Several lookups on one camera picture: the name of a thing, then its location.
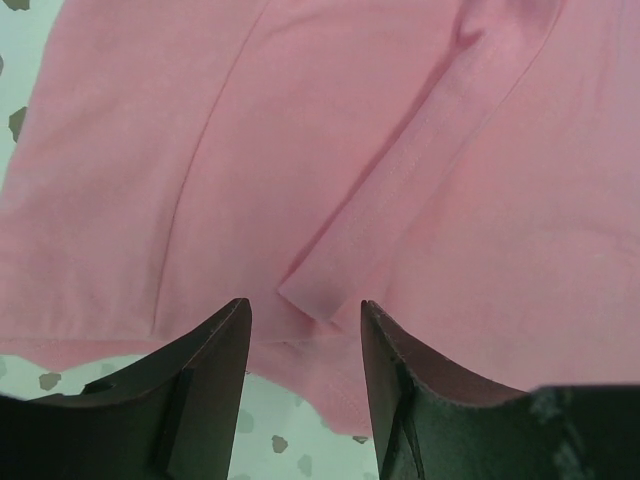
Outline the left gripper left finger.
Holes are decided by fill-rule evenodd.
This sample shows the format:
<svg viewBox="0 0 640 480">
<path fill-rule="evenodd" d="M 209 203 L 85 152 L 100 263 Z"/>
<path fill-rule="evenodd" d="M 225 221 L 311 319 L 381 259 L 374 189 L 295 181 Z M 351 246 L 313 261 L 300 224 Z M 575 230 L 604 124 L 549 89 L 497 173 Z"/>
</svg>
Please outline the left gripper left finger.
<svg viewBox="0 0 640 480">
<path fill-rule="evenodd" d="M 78 395 L 2 397 L 2 478 L 227 478 L 250 336 L 235 299 Z"/>
</svg>

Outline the pink t shirt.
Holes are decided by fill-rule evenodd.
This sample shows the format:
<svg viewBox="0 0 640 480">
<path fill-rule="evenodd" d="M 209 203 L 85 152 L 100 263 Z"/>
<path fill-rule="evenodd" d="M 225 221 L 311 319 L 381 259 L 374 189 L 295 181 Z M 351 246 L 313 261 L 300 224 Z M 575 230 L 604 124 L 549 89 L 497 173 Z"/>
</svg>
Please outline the pink t shirt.
<svg viewBox="0 0 640 480">
<path fill-rule="evenodd" d="M 360 303 L 511 387 L 639 379 L 635 1 L 67 1 L 1 191 L 1 350 L 248 368 L 370 432 Z"/>
</svg>

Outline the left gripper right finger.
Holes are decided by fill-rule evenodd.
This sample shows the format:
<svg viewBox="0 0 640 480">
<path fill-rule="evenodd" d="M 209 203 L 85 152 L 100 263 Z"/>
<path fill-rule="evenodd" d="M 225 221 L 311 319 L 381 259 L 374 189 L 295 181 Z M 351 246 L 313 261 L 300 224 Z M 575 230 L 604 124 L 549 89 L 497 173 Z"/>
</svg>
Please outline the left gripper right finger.
<svg viewBox="0 0 640 480">
<path fill-rule="evenodd" d="M 451 361 L 361 304 L 361 340 L 382 479 L 636 479 L 639 388 L 522 392 Z"/>
</svg>

